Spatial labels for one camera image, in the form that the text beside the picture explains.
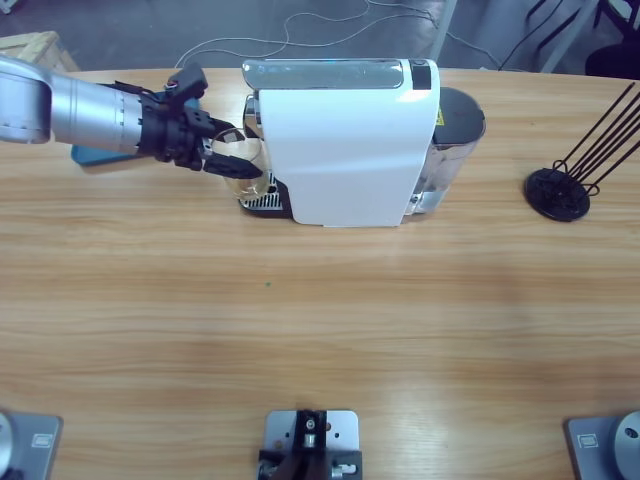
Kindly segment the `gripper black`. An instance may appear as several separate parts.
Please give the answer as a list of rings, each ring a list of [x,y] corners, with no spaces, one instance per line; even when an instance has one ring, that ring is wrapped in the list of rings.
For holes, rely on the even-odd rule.
[[[137,144],[139,155],[152,156],[163,163],[173,163],[192,171],[201,171],[224,178],[249,180],[259,178],[263,170],[251,161],[218,153],[203,159],[203,140],[245,139],[242,129],[212,118],[199,108],[204,93],[181,100],[171,90],[160,94],[143,92],[141,134]]]

